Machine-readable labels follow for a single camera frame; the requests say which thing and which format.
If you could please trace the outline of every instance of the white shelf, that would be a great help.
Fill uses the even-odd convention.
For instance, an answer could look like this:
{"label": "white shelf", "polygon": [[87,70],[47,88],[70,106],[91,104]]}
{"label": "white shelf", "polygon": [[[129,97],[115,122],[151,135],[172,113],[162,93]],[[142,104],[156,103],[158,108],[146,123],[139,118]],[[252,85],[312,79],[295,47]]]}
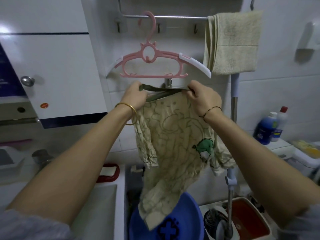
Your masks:
{"label": "white shelf", "polygon": [[30,102],[27,96],[0,97],[0,104]]}

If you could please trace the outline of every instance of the white soap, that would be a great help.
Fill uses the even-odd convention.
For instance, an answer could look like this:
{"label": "white soap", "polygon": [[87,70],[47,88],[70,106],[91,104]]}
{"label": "white soap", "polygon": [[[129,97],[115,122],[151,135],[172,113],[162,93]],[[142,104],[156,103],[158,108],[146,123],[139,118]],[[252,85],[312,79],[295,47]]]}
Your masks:
{"label": "white soap", "polygon": [[102,167],[101,176],[113,176],[117,170],[117,167]]}

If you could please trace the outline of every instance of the blue bottle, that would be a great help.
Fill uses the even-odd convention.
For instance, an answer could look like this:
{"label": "blue bottle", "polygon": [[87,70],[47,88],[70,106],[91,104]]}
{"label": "blue bottle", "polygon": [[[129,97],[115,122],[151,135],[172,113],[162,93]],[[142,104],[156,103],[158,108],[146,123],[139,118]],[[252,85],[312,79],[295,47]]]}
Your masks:
{"label": "blue bottle", "polygon": [[271,141],[272,134],[277,127],[277,113],[270,112],[269,116],[263,118],[257,127],[254,138],[263,145],[268,145]]}

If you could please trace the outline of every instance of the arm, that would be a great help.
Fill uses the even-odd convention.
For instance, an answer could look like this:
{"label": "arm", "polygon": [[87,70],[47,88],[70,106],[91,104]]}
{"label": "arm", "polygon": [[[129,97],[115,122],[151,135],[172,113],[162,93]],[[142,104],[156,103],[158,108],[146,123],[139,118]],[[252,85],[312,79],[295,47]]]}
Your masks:
{"label": "arm", "polygon": [[[122,97],[136,110],[147,98],[133,83]],[[71,225],[85,204],[104,161],[132,111],[120,104],[86,135],[39,172],[8,206],[22,214],[38,215]]]}
{"label": "arm", "polygon": [[[186,92],[196,113],[204,115],[213,106],[221,107],[221,97],[197,81]],[[239,166],[245,180],[270,216],[284,227],[310,205],[320,203],[320,188],[265,146],[250,137],[219,108],[204,117],[222,139]]]}

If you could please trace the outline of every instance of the clothes hanger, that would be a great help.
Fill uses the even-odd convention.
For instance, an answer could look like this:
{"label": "clothes hanger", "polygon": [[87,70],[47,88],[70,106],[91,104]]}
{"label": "clothes hanger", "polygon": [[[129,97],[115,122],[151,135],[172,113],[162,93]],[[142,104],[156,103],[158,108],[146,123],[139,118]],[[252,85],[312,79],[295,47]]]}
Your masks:
{"label": "clothes hanger", "polygon": [[[118,60],[114,61],[114,63],[109,67],[107,70],[107,75],[110,73],[110,71],[113,68],[117,68],[119,66],[122,66],[122,71],[123,73],[120,74],[122,77],[133,77],[133,78],[185,78],[188,76],[187,73],[182,74],[182,68],[183,64],[189,64],[193,65],[194,67],[198,68],[200,71],[202,71],[206,76],[211,78],[211,71],[205,67],[203,64],[201,64],[199,61],[195,60],[194,58],[190,58],[188,56],[183,55],[182,53],[174,53],[170,51],[162,51],[158,50],[156,48],[156,42],[151,43],[150,39],[156,30],[156,18],[155,16],[150,12],[150,11],[145,11],[142,13],[142,15],[148,15],[152,19],[152,29],[151,32],[149,33],[148,37],[146,38],[146,43],[145,44],[140,44],[141,50],[135,53],[130,53],[128,55],[120,57]],[[151,47],[154,50],[154,57],[150,60],[148,56],[144,57],[143,56],[143,51],[146,47]],[[153,63],[158,57],[164,57],[164,58],[169,58],[176,60],[179,63],[179,71],[174,75],[172,73],[165,74],[165,75],[138,75],[134,73],[128,74],[125,70],[125,64],[129,60],[141,58],[144,62],[146,63]]]}

